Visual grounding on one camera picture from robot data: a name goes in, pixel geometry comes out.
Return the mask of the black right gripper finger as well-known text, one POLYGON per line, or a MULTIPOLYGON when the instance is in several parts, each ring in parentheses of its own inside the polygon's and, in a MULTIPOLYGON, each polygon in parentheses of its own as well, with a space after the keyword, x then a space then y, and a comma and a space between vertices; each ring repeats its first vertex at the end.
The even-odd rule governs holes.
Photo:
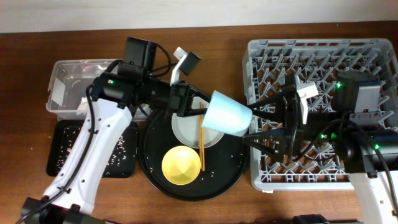
POLYGON ((276 162, 283 162, 286 155, 287 130, 272 129, 243 136, 243 143, 268 155, 276 162))
POLYGON ((257 101, 247 107, 252 111, 252 114, 263 119, 268 119, 275 122, 284 122, 286 116, 286 105, 284 101, 284 96, 287 95, 287 91, 279 92, 269 98, 261 101, 257 101), (259 108, 269 104, 275 105, 275 111, 273 113, 261 111, 259 108))

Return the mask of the white tissue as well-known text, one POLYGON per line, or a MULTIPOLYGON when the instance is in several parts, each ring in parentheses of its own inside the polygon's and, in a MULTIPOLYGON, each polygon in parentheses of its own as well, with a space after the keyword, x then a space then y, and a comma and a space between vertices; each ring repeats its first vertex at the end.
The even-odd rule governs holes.
POLYGON ((89 110, 89 105, 88 105, 88 99, 87 97, 83 97, 80 101, 80 104, 78 105, 78 108, 76 109, 78 112, 87 112, 89 110))

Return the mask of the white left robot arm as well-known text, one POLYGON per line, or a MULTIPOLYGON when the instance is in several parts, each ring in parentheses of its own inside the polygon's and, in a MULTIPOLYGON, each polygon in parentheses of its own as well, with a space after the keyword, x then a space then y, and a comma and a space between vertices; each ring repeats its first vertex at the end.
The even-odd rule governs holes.
POLYGON ((19 223, 102 223, 91 213, 113 149, 141 103, 170 116, 194 116, 193 98, 210 97, 191 84, 152 75, 103 72, 86 88, 89 110, 61 171, 40 200, 27 198, 19 223))

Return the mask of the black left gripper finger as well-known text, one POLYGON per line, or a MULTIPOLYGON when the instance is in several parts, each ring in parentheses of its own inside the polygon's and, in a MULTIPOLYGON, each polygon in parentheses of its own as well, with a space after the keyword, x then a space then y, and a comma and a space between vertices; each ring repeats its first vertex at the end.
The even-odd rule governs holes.
POLYGON ((211 101, 211 96, 204 93, 203 91, 201 91, 200 89, 198 89, 197 87, 189 84, 188 85, 188 96, 191 98, 194 98, 196 96, 200 97, 201 99, 205 100, 206 102, 210 102, 211 101))
POLYGON ((199 109, 183 108, 180 110, 180 117, 197 116, 205 114, 206 111, 207 111, 206 108, 199 108, 199 109))

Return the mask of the yellow bowl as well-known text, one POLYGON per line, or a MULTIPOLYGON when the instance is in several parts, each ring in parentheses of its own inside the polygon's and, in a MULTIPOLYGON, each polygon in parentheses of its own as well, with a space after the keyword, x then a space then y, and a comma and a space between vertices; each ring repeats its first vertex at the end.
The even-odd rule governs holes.
POLYGON ((170 183, 187 185, 193 182, 201 171, 200 156, 188 146, 176 146, 165 153, 161 169, 170 183))

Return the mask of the light blue plastic cup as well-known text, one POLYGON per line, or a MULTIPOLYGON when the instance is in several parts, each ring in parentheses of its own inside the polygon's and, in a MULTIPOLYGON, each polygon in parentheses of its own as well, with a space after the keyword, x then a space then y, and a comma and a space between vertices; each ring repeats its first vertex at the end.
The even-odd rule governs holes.
POLYGON ((243 137, 251 124, 252 110, 232 98, 214 91, 201 126, 221 133, 243 137))

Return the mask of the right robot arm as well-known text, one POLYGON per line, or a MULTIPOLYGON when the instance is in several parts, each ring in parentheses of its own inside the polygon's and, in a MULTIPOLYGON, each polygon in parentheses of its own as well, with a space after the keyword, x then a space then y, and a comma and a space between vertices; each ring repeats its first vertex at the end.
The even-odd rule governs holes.
POLYGON ((382 129, 377 105, 381 82, 366 72, 337 74, 332 112, 311 112, 301 82, 287 75, 281 91, 248 105, 254 116, 282 128, 247 134, 243 142, 276 162, 298 162, 328 143, 343 161, 365 223, 397 223, 397 132, 382 129))

